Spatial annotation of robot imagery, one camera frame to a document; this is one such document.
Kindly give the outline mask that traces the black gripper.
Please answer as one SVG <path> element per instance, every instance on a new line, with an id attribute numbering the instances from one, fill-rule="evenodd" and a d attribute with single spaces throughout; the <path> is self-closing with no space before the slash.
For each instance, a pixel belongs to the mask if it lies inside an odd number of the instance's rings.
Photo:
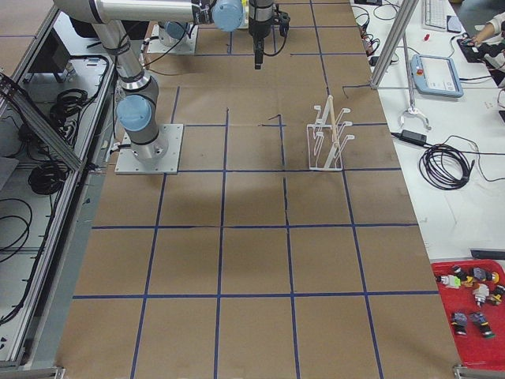
<path id="1" fill-rule="evenodd" d="M 264 39 L 269 35 L 271 26 L 279 26 L 280 35 L 284 38 L 280 50 L 285 46 L 290 27 L 290 16 L 279 9 L 279 5 L 272 0 L 249 1 L 249 34 L 253 39 L 254 69 L 261 69 L 263 65 Z"/>

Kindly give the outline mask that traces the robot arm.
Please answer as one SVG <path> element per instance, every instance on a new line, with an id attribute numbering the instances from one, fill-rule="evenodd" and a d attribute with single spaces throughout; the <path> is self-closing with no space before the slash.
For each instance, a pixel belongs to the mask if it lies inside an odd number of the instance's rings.
<path id="1" fill-rule="evenodd" d="M 161 158 L 170 144 L 155 121 L 159 86 L 132 51 L 123 21 L 164 21 L 180 27 L 214 24 L 232 32 L 247 17 L 256 69 L 266 57 L 264 40 L 272 25 L 286 36 L 290 23 L 288 13 L 273 1 L 56 1 L 55 5 L 69 17 L 89 23 L 107 53 L 116 58 L 118 82 L 125 91 L 116 114 L 133 155 L 144 161 Z"/>
<path id="2" fill-rule="evenodd" d="M 192 38 L 194 24 L 183 21 L 160 21 L 159 40 L 167 47 L 177 42 L 184 43 Z"/>

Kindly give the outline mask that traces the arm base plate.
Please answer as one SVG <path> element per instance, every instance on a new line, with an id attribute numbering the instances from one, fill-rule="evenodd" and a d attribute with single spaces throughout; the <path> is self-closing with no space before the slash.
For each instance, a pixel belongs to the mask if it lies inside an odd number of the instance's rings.
<path id="1" fill-rule="evenodd" d="M 132 143 L 125 132 L 122 143 L 130 144 L 130 147 L 119 151 L 115 173 L 177 174 L 183 132 L 183 124 L 162 124 L 157 139 L 146 145 Z"/>
<path id="2" fill-rule="evenodd" d="M 144 47 L 146 54 L 186 54 L 196 52 L 198 27 L 194 24 L 166 22 L 155 24 Z"/>

